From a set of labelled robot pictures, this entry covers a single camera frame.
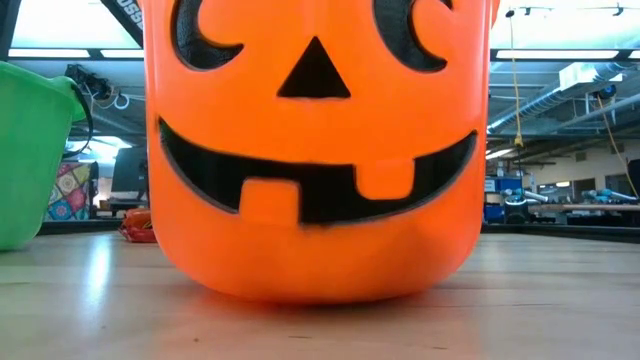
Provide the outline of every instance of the black eye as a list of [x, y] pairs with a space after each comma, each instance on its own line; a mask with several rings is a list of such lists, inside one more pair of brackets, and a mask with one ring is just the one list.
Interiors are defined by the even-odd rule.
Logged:
[[222, 45], [209, 41], [198, 29], [202, 0], [177, 0], [173, 9], [173, 46], [180, 60], [198, 70], [212, 70], [233, 60], [244, 45]]
[[[440, 1], [453, 9], [452, 0]], [[440, 71], [447, 66], [447, 60], [433, 55], [420, 43], [413, 24], [414, 3], [415, 0], [374, 0], [378, 31], [389, 51], [405, 66], [416, 71]]]

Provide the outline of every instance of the wooden floor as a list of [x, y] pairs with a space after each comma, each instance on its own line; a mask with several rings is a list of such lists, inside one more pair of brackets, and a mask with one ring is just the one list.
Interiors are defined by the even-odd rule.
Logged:
[[216, 295], [154, 245], [40, 237], [0, 254], [0, 358], [640, 359], [640, 246], [489, 235], [424, 294], [294, 309]]

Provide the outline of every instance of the triangle nose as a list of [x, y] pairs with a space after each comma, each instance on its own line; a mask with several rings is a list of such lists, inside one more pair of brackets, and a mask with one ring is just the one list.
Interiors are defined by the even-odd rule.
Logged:
[[278, 91], [284, 98], [349, 98], [351, 92], [340, 77], [329, 54], [314, 37]]

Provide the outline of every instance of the carved smile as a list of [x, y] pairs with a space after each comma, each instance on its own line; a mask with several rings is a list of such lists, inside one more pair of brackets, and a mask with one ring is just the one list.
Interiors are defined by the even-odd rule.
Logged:
[[160, 130], [162, 148], [174, 171], [211, 205], [237, 214], [246, 179], [286, 179], [299, 184], [299, 223], [303, 225], [353, 224], [421, 207], [455, 182], [476, 143], [473, 132], [447, 149], [414, 159], [413, 189], [406, 198], [369, 200], [358, 192], [353, 165], [285, 163], [231, 155], [189, 142], [162, 120]]

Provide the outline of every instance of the green plastic bin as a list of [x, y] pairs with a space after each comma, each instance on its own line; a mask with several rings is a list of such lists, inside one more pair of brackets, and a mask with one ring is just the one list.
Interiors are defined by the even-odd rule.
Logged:
[[74, 86], [0, 62], [0, 251], [40, 230], [71, 124], [85, 118]]

